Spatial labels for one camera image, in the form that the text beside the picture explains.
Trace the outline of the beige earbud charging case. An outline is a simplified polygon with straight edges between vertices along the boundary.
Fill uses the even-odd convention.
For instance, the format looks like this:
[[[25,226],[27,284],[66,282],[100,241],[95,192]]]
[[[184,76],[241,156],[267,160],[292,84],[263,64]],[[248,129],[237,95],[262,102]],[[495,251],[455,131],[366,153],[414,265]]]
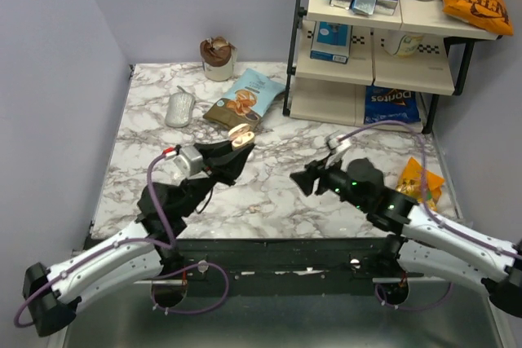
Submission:
[[[242,123],[230,129],[228,132],[228,139],[231,142],[232,149],[236,150],[247,144],[253,143],[255,140],[255,133],[249,124]]]

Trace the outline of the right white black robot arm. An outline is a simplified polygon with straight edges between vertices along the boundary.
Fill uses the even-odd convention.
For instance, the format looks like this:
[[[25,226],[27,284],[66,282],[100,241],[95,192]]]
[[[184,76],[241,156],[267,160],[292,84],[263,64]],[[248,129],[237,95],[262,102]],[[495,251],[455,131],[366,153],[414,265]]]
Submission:
[[[431,211],[385,185],[368,159],[346,169],[312,161],[290,178],[305,196],[335,193],[388,234],[393,245],[375,256],[386,276],[398,271],[439,277],[485,295],[499,310],[521,316],[521,247],[487,236]]]

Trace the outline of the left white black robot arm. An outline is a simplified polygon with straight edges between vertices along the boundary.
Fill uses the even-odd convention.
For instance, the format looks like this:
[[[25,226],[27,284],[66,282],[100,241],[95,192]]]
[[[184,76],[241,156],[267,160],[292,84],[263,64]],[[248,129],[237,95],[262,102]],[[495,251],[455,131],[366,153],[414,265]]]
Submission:
[[[107,240],[64,262],[40,262],[24,273],[24,302],[16,311],[17,328],[35,327],[48,337],[69,326],[94,300],[140,280],[184,278],[188,271],[226,271],[209,261],[188,263],[177,238],[185,218],[218,183],[232,186],[255,147],[238,139],[167,148],[148,165],[146,186],[134,221]]]

